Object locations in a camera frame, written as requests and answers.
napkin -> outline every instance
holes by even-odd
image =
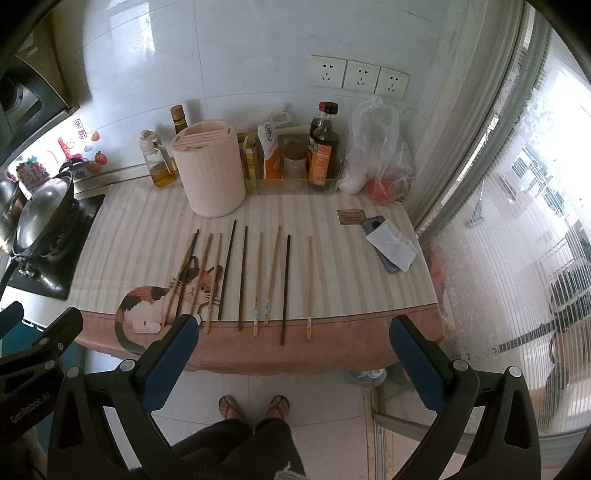
[[[418,253],[418,249],[400,233],[390,220],[383,222],[365,238],[388,260],[405,272],[410,268],[410,264]]]

pink utensil holder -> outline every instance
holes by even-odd
[[[238,139],[231,124],[208,120],[187,127],[171,143],[189,205],[204,217],[227,215],[246,196]]]

black glass stovetop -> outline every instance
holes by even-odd
[[[85,214],[84,220],[80,228],[76,229],[76,238],[67,253],[58,261],[35,257],[28,262],[21,262],[8,285],[44,297],[67,300],[80,254],[104,199],[103,194],[78,200],[80,209]]]

power outlet panel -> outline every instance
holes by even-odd
[[[357,92],[373,93],[378,82],[379,67],[369,63],[349,60],[345,70],[343,88]]]
[[[409,78],[408,73],[382,67],[379,71],[375,93],[400,100],[404,97]]]
[[[310,57],[308,83],[315,87],[341,88],[347,61],[330,57]]]

screw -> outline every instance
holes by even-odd
[[[133,360],[123,360],[120,364],[119,364],[119,368],[123,371],[123,372],[129,372],[130,370],[133,369],[133,367],[135,367],[135,362]]]
[[[517,367],[509,367],[509,375],[515,378],[519,378],[521,376],[521,370]]]
[[[464,360],[454,360],[453,368],[455,368],[459,372],[465,372],[466,370],[468,370],[468,364]]]
[[[66,375],[68,376],[68,378],[74,378],[74,377],[77,377],[79,373],[80,373],[80,369],[78,367],[72,367],[68,370]]]

